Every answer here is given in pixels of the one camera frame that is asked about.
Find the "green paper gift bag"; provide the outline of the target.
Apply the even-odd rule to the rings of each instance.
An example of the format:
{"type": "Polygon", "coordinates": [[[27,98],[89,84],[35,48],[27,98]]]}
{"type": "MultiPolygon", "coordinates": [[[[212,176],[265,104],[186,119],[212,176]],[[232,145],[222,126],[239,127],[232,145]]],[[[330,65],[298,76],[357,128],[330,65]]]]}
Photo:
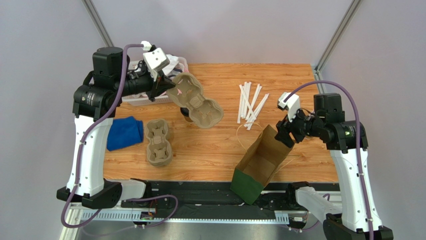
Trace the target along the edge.
{"type": "Polygon", "coordinates": [[[234,169],[230,190],[247,205],[257,200],[292,151],[275,139],[277,133],[267,125],[234,169]]]}

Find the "brown paper coffee cup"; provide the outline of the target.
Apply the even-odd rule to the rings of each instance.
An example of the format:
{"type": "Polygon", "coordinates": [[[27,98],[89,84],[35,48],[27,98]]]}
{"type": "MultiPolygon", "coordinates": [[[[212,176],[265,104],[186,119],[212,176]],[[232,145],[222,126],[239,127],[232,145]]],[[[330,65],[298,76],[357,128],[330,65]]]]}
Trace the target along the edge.
{"type": "Polygon", "coordinates": [[[180,108],[180,112],[181,112],[181,114],[183,115],[184,119],[185,119],[187,122],[189,122],[189,123],[192,123],[192,122],[193,122],[193,120],[190,118],[190,111],[189,111],[189,109],[188,109],[188,108],[181,107],[181,108],[180,108]]]}

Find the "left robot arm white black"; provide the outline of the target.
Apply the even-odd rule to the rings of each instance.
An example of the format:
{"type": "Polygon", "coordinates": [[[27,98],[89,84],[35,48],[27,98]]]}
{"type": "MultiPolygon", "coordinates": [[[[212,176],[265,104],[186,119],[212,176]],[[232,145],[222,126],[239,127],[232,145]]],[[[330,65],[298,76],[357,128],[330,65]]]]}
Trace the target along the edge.
{"type": "Polygon", "coordinates": [[[73,95],[74,157],[66,186],[56,192],[58,200],[98,210],[144,196],[143,180],[108,180],[103,174],[107,138],[122,97],[145,93],[154,101],[175,86],[163,72],[170,63],[164,51],[146,43],[140,47],[140,71],[129,69],[126,48],[102,47],[92,55],[93,69],[73,95]]]}

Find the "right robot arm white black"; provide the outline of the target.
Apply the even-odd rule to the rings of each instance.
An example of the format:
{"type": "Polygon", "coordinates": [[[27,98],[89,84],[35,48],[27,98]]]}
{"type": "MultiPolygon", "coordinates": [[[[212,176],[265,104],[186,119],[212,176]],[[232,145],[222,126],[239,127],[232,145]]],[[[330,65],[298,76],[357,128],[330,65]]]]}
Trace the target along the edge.
{"type": "Polygon", "coordinates": [[[364,126],[345,119],[337,93],[316,94],[313,101],[313,113],[305,114],[298,95],[283,93],[277,107],[287,115],[276,124],[275,139],[290,148],[306,137],[321,139],[337,171],[342,205],[334,205],[307,182],[288,187],[289,203],[311,212],[328,240],[392,240],[393,231],[383,225],[372,196],[364,126]]]}

